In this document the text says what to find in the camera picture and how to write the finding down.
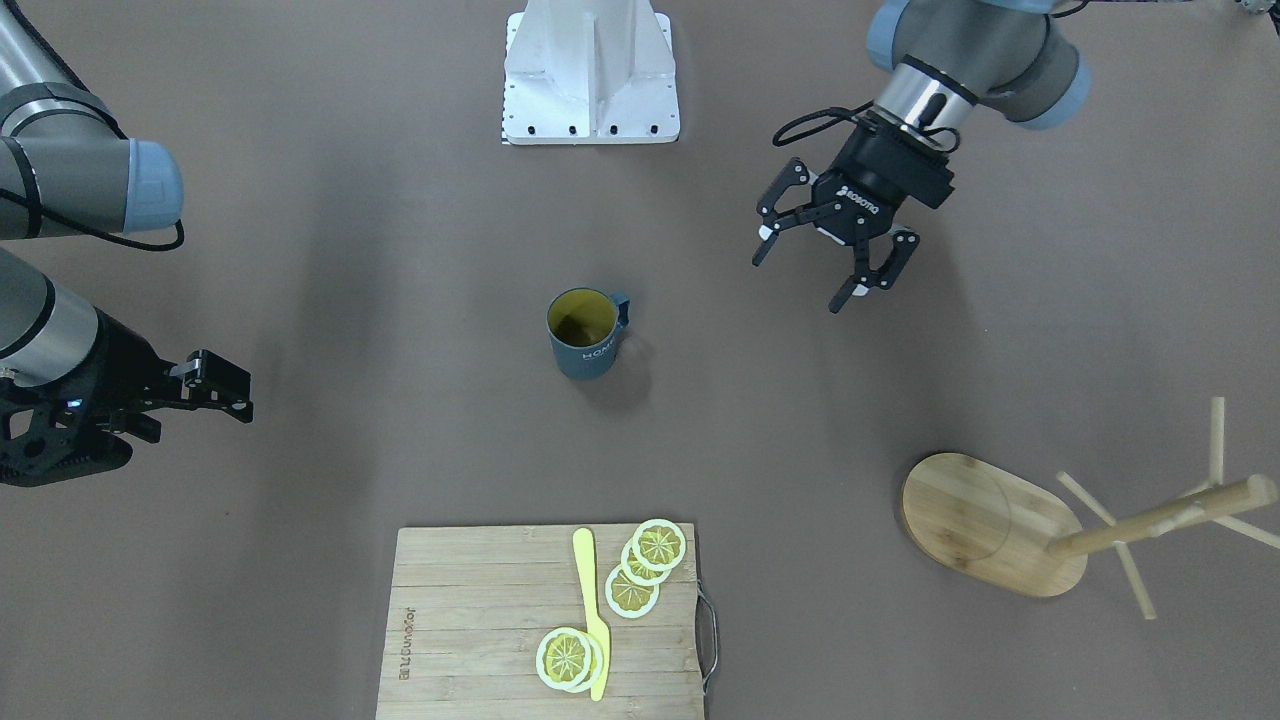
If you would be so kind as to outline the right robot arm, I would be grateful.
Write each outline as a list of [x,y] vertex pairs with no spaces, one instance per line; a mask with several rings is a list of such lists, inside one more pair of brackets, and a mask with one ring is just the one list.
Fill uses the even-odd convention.
[[[19,5],[3,4],[3,238],[87,236],[145,252],[186,240],[184,186],[160,143],[128,136]],[[129,433],[157,407],[253,418],[251,377],[207,350],[163,360],[150,342],[3,254],[3,438],[32,427]]]

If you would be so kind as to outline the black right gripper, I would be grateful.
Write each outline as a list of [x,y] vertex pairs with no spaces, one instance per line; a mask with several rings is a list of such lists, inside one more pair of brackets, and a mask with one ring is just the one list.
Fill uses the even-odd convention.
[[159,441],[163,427],[148,410],[165,398],[168,407],[219,410],[244,424],[253,420],[246,369],[207,348],[175,365],[109,314],[97,313],[96,319],[93,347],[72,373],[76,395],[68,400],[79,401],[67,410],[72,428]]

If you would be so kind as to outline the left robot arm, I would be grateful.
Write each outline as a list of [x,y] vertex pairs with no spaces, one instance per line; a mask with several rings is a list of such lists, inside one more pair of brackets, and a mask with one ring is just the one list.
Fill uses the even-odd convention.
[[840,311],[855,296],[890,290],[919,247],[919,234],[895,220],[908,199],[937,209],[954,191],[948,169],[960,124],[991,108],[1025,129],[1052,129],[1080,110],[1091,69],[1059,31],[1057,1],[886,1],[867,33],[872,63],[890,73],[877,97],[859,108],[827,108],[781,127],[782,147],[851,122],[854,128],[823,172],[792,158],[755,209],[760,265],[786,231],[812,225],[849,247],[854,269],[829,301]]

